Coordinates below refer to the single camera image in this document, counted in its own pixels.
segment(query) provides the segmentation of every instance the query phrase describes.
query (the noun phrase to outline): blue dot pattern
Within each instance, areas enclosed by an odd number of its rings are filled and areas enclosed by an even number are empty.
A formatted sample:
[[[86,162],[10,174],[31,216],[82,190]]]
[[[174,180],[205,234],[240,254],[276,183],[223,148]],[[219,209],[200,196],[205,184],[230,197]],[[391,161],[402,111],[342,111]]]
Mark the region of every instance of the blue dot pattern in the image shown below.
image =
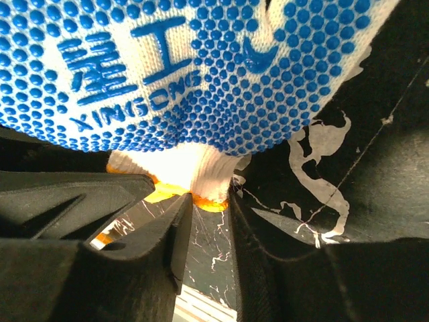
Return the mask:
[[[355,51],[355,34],[371,23],[374,2],[288,2],[284,25],[273,30],[272,49],[261,53],[247,41],[260,28],[255,12],[265,4],[259,0],[0,1],[0,124],[73,150],[147,152],[199,142],[232,156],[261,152],[290,138],[320,110],[321,98],[332,94],[330,83],[343,75],[342,60]],[[192,19],[181,14],[190,8]],[[165,17],[171,17],[168,24],[156,24]],[[84,62],[87,53],[75,49],[81,41],[91,42],[94,51],[104,53],[103,62],[113,61],[120,53],[109,33],[91,30],[137,19],[140,27],[131,31],[135,37],[151,32],[141,21],[158,30],[183,23],[192,30],[190,59],[173,64],[160,45],[165,66],[195,67],[182,79],[190,88],[182,93],[175,83],[170,94],[154,91],[158,98],[182,96],[168,108],[151,97],[138,97],[125,106],[92,109],[92,103],[105,97],[138,93],[165,77],[160,73],[127,84],[123,64],[103,65],[101,58]],[[57,48],[46,47],[48,38]],[[290,50],[278,56],[278,47],[285,45]],[[86,85],[96,94],[71,101],[70,93],[57,85],[62,71],[42,62],[47,50],[60,50],[73,70],[71,91]],[[208,72],[200,72],[201,66]],[[70,114],[73,109],[82,113],[76,117]],[[136,121],[147,115],[155,116]]]

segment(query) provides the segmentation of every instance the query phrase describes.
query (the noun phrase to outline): ribbed cuff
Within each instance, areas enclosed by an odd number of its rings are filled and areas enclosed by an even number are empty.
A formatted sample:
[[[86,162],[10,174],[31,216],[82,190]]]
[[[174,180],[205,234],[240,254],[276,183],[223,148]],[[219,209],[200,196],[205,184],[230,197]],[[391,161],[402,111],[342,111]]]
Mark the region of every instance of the ribbed cuff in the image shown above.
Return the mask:
[[[108,166],[119,172],[149,174],[200,198],[222,203],[240,159],[212,146],[185,143],[162,152],[113,151]]]

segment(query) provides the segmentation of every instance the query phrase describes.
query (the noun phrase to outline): black plastic part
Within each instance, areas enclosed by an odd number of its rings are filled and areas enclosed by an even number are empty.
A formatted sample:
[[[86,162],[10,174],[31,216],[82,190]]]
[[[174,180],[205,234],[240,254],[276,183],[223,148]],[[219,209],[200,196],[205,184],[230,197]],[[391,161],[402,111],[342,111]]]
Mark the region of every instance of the black plastic part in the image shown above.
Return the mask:
[[[229,200],[238,321],[429,321],[429,240],[317,250]]]
[[[0,321],[171,321],[191,223],[186,194],[101,251],[79,241],[0,239]]]
[[[0,172],[0,237],[85,240],[153,190],[140,175]]]

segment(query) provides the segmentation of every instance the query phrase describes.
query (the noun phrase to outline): glove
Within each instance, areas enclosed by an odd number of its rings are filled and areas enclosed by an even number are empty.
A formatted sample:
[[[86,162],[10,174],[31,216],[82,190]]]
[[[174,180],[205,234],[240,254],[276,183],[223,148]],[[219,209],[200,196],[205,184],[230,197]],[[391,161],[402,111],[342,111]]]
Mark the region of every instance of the glove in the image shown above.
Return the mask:
[[[240,158],[308,125],[398,1],[0,1],[0,124],[222,210]]]

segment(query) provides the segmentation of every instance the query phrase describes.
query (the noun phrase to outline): glove cuff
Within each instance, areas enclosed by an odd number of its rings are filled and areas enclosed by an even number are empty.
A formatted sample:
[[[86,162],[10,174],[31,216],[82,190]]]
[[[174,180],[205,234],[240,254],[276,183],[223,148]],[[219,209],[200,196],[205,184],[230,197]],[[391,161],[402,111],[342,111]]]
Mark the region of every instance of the glove cuff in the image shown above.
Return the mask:
[[[240,159],[212,146],[185,143],[162,152],[113,151],[107,170],[149,175],[164,196],[166,191],[171,195],[190,191],[198,206],[219,211],[227,206],[228,187]]]

